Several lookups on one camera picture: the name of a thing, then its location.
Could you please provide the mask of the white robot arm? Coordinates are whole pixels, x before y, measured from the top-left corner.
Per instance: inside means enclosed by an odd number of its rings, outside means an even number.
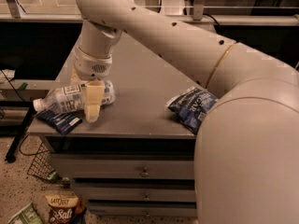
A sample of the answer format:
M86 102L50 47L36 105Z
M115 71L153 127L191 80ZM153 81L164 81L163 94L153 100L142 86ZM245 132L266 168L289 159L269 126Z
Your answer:
M299 224L299 84L289 65L129 0L76 0L216 95L196 138L200 224Z

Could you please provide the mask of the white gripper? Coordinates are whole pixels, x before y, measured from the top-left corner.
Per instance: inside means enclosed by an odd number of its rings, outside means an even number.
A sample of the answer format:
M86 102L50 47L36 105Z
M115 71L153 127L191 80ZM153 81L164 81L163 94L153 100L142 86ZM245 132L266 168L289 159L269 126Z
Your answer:
M95 58L82 51L80 47L75 47L75 61L70 84L80 84L81 80L103 79L109 74L111 65L111 57ZM88 122L98 120L104 93L103 81L95 80L86 84L84 113Z

